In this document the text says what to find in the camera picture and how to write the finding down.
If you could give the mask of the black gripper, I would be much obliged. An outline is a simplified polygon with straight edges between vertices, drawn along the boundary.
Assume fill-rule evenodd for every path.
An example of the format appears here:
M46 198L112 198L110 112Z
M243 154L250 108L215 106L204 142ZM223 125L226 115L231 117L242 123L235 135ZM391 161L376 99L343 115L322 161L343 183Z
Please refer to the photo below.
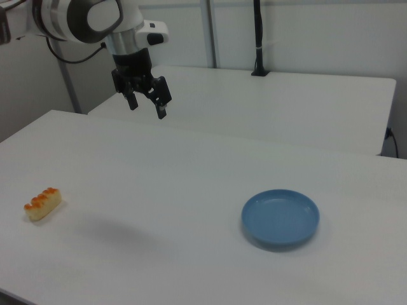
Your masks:
M166 115L166 106L172 100L166 79L154 78L149 50L143 48L129 55L113 55L116 69L112 72L114 87L126 98L129 108L138 108L134 92L143 93L154 103L158 119Z

